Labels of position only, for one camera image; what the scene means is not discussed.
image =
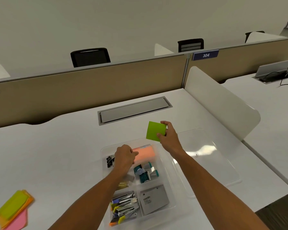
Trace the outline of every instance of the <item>white wall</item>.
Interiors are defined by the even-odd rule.
[[[244,43],[248,31],[279,34],[288,0],[0,0],[0,63],[11,76],[72,68],[70,52],[106,47],[111,61]]]

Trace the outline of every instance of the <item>clear plastic lid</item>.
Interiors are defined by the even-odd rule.
[[[232,164],[218,151],[214,142],[207,133],[201,129],[193,129],[178,133],[178,138],[183,149],[194,160],[205,168],[216,180],[224,186],[230,186],[241,182],[238,172]],[[172,163],[179,174],[189,198],[195,198],[195,194],[184,176],[179,164],[175,159]]]
[[[109,229],[145,230],[165,222],[168,223],[182,215],[185,216],[190,214],[192,212],[192,207],[188,202],[188,197],[184,190],[184,184],[182,183],[180,176],[177,174],[172,158],[169,158],[168,152],[163,149],[159,142],[143,138],[102,148],[100,153],[102,158],[103,178],[113,169],[112,166],[108,167],[107,160],[109,161],[111,159],[109,156],[113,155],[117,147],[120,147],[123,144],[129,145],[133,149],[143,146],[147,147],[147,145],[150,144],[155,156],[153,158],[150,156],[148,160],[154,170],[157,170],[158,176],[151,176],[151,180],[141,183],[139,175],[134,173],[134,168],[138,166],[138,163],[135,163],[128,172],[128,186],[115,191],[113,197],[122,196],[134,191],[135,197],[139,199],[140,195],[143,194],[144,191],[147,192],[147,190],[163,185],[169,203],[152,213],[145,214],[141,202],[138,202],[137,204],[139,205],[139,209],[137,210],[136,216],[130,219],[125,219],[121,224],[117,224],[113,227],[109,226],[113,217],[113,211],[111,210],[111,205],[109,205],[108,211],[103,219],[104,227],[108,227]]]

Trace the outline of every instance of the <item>pink sticky note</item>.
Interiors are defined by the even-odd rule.
[[[27,225],[28,210],[24,209],[4,230],[20,230]]]

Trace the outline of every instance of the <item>chair backrest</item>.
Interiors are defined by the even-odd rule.
[[[204,49],[204,40],[194,38],[178,41],[178,52]]]
[[[111,62],[108,50],[104,47],[73,51],[70,56],[75,68]]]
[[[252,32],[253,32],[253,31],[248,32],[248,33],[245,33],[245,35],[246,35],[245,43],[246,43],[246,41],[248,40],[248,37],[250,36],[250,34],[251,34]]]

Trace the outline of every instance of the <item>right hand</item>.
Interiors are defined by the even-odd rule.
[[[186,155],[186,152],[183,150],[178,135],[173,128],[173,125],[171,122],[168,121],[161,121],[160,123],[163,123],[167,125],[167,129],[165,130],[165,135],[161,135],[160,133],[157,133],[158,138],[160,139],[160,143],[162,147],[168,151],[171,156],[174,159],[178,159],[180,156]]]

